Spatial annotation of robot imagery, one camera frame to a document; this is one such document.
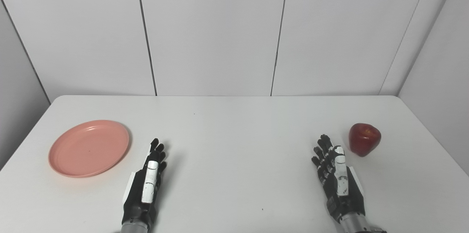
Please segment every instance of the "white finger segment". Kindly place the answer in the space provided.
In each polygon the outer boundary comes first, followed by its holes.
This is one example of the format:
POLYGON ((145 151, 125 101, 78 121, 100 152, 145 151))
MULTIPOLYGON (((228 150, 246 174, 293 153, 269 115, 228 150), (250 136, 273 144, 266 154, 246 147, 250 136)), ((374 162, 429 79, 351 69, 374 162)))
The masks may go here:
POLYGON ((348 196, 347 165, 345 163, 345 155, 343 155, 343 148, 338 147, 335 151, 337 153, 340 153, 340 151, 342 152, 342 155, 335 157, 334 175, 337 179, 337 196, 348 196))
POLYGON ((147 172, 145 175, 144 189, 142 192, 142 203, 153 202, 153 194, 155 192, 156 176, 158 173, 158 162, 149 161, 147 172))

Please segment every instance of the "red apple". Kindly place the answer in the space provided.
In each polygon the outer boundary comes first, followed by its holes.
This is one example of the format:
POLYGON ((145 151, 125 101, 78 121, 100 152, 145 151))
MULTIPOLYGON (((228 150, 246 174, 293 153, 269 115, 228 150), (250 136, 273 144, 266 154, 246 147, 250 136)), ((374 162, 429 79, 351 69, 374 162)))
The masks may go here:
POLYGON ((350 150, 360 157, 365 157, 380 144, 380 131, 367 123, 356 123, 348 133, 350 150))

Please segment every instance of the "white wall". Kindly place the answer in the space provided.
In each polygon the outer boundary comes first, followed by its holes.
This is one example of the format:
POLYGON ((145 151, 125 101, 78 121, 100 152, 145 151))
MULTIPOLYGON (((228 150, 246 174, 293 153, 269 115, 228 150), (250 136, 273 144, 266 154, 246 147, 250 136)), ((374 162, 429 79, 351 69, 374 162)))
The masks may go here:
POLYGON ((270 95, 283 0, 142 3, 158 95, 270 95))
POLYGON ((139 0, 4 0, 51 101, 154 95, 139 0))
POLYGON ((443 1, 142 0, 148 46, 140 0, 5 4, 53 100, 396 95, 443 1))
POLYGON ((469 0, 446 0, 399 96, 469 173, 469 0))
MULTIPOLYGON (((418 2, 286 0, 273 95, 377 95, 418 2)), ((420 11, 434 16, 440 2, 430 0, 420 11)), ((419 26, 423 33, 425 24, 419 26)), ((397 70, 406 73, 410 63, 397 70)), ((399 88, 391 86, 387 94, 399 88)))
POLYGON ((0 169, 49 106, 0 1, 0 169))

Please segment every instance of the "robot finger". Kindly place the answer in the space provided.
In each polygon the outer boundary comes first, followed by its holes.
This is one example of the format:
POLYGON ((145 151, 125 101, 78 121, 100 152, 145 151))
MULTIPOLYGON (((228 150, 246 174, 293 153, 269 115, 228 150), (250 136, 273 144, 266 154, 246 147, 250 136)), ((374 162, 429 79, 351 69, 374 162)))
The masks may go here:
POLYGON ((166 153, 164 151, 162 151, 161 153, 159 153, 158 162, 161 163, 162 161, 164 161, 165 158, 166 158, 166 153))
POLYGON ((158 146, 156 146, 155 151, 162 152, 164 149, 165 149, 164 144, 160 143, 160 144, 158 144, 158 146))
POLYGON ((318 156, 318 158, 322 161, 324 159, 324 153, 323 151, 321 150, 321 148, 319 147, 315 147, 313 149, 314 153, 316 153, 316 155, 318 156))
POLYGON ((323 166, 321 165, 321 161, 316 156, 311 158, 311 160, 312 160, 312 162, 314 163, 314 165, 316 166, 316 168, 318 170, 318 177, 319 177, 321 183, 324 184, 325 183, 325 178, 327 176, 325 176, 323 166))
POLYGON ((154 140, 150 144, 151 144, 150 151, 154 151, 159 144, 158 138, 154 138, 154 140))
POLYGON ((162 162, 159 164, 159 167, 158 167, 158 171, 159 173, 162 173, 165 169, 166 169, 166 166, 168 165, 168 163, 166 162, 162 162))
POLYGON ((327 153, 327 147, 325 145, 325 142, 321 138, 318 140, 318 145, 321 147, 324 153, 327 153))
POLYGON ((327 136, 326 134, 322 134, 322 135, 321 135, 321 139, 324 141, 324 144, 325 144, 325 147, 326 147, 326 151, 329 151, 329 150, 333 147, 332 142, 330 141, 329 136, 327 136))

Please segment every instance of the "panel seam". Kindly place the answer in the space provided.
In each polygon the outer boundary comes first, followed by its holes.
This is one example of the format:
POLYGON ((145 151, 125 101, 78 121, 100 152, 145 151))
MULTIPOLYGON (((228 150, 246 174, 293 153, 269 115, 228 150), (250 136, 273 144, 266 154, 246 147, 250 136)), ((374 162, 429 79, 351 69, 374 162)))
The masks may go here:
POLYGON ((278 59, 278 47, 280 46, 280 35, 282 33, 282 24, 283 24, 283 13, 285 12, 285 1, 283 0, 282 6, 282 16, 280 17, 280 28, 278 29, 278 40, 277 40, 277 51, 275 53, 275 63, 273 65, 273 75, 272 75, 272 85, 270 87, 270 96, 272 96, 273 91, 273 81, 275 79, 275 70, 277 69, 277 59, 278 59))
POLYGON ((5 8, 5 11, 7 12, 8 18, 10 19, 10 22, 11 22, 11 24, 12 24, 12 26, 13 26, 13 29, 15 30, 16 36, 17 36, 18 39, 20 40, 21 47, 23 48, 23 51, 25 51, 26 57, 28 58, 28 61, 29 61, 30 66, 31 66, 31 68, 32 68, 32 71, 34 72, 34 75, 36 76, 37 81, 39 82, 39 85, 40 85, 40 87, 41 87, 41 89, 42 89, 42 92, 44 93, 44 96, 45 96, 45 98, 47 99, 47 102, 48 102, 49 105, 50 105, 50 104, 51 104, 51 100, 49 99, 49 96, 47 95, 47 93, 46 93, 46 91, 45 91, 44 85, 42 84, 41 79, 39 78, 39 75, 37 74, 37 71, 36 71, 34 65, 32 64, 31 58, 30 58, 30 56, 29 56, 29 53, 28 53, 28 51, 26 50, 25 44, 23 43, 23 40, 21 39, 21 36, 20 36, 20 34, 19 34, 19 32, 18 32, 18 29, 16 28, 15 23, 13 22, 13 19, 12 19, 11 15, 10 15, 10 12, 8 11, 7 5, 5 4, 5 1, 3 1, 3 0, 0 0, 0 1, 1 1, 1 3, 3 4, 3 7, 5 8))
POLYGON ((387 76, 389 75, 389 71, 391 71, 392 64, 394 64, 394 61, 396 59, 397 53, 399 52, 400 46, 402 42, 404 41, 404 38, 407 34, 407 29, 409 29, 410 23, 412 22, 412 18, 414 18, 415 11, 417 10, 418 4, 420 3, 420 0, 417 0, 417 3, 415 5, 414 11, 412 12, 412 15, 410 16, 409 22, 407 23, 406 29, 404 30, 404 34, 402 35, 402 38, 400 39, 399 45, 397 46, 396 52, 394 53, 394 57, 392 58, 391 65, 389 66, 389 69, 387 70, 386 76, 384 77, 383 83, 380 87, 380 91, 378 91, 378 95, 381 94, 381 91, 383 89, 384 83, 386 82, 387 76))
POLYGON ((148 51, 149 67, 150 67, 150 70, 151 70, 151 79, 153 80, 153 88, 154 88, 154 91, 155 91, 155 96, 158 96, 158 93, 156 91, 156 81, 155 81, 155 73, 154 73, 154 69, 153 69, 153 60, 151 59, 151 51, 149 49, 148 32, 147 32, 147 28, 146 28, 144 6, 143 6, 143 3, 142 3, 142 0, 139 0, 139 3, 140 3, 140 12, 142 13, 142 22, 144 24, 145 41, 146 41, 147 51, 148 51))

